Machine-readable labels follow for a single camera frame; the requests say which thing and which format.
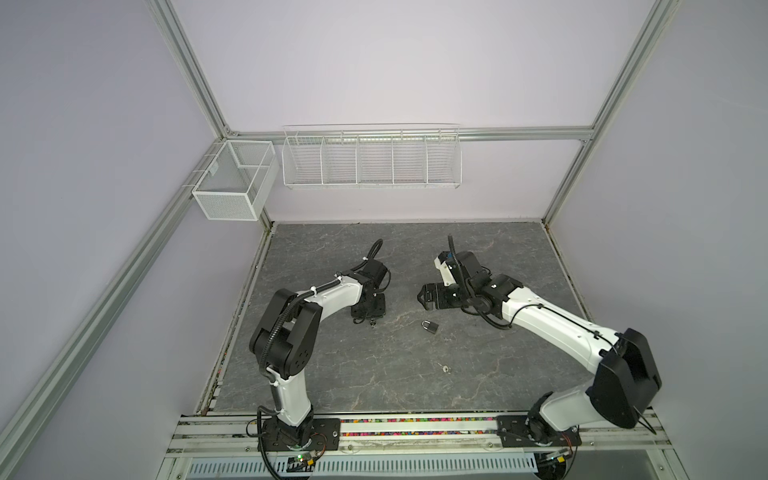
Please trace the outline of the grey padlock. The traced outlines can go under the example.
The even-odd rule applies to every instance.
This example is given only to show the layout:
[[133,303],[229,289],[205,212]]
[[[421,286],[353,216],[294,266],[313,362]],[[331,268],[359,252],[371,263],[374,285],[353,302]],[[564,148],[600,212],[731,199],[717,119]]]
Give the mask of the grey padlock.
[[439,329],[439,325],[437,323],[432,322],[432,321],[427,321],[427,320],[423,321],[421,323],[421,326],[422,326],[422,328],[425,331],[427,331],[427,332],[429,332],[431,334],[436,334],[438,332],[438,329]]

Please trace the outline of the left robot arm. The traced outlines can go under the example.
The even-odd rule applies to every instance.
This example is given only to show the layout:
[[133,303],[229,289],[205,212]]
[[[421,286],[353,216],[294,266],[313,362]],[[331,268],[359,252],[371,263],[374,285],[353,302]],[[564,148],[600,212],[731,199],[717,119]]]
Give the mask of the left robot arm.
[[382,246],[383,241],[376,240],[359,264],[326,283],[300,292],[277,290],[249,340],[274,401],[267,412],[270,419],[259,425],[290,448],[309,445],[316,433],[305,368],[322,321],[347,309],[355,325],[375,325],[386,314],[391,272],[376,259]]

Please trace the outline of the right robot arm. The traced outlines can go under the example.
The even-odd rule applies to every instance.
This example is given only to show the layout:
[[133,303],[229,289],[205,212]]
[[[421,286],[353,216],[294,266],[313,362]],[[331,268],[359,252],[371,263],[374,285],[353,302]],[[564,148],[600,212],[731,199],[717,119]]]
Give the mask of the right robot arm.
[[434,261],[441,275],[417,295],[427,310],[458,309],[478,316],[497,330],[523,328],[576,360],[590,380],[567,390],[543,394],[529,409],[525,435],[549,446],[583,424],[607,421],[623,428],[656,430],[645,418],[662,387],[647,338],[579,317],[536,294],[521,281],[483,266],[471,251],[450,242]]

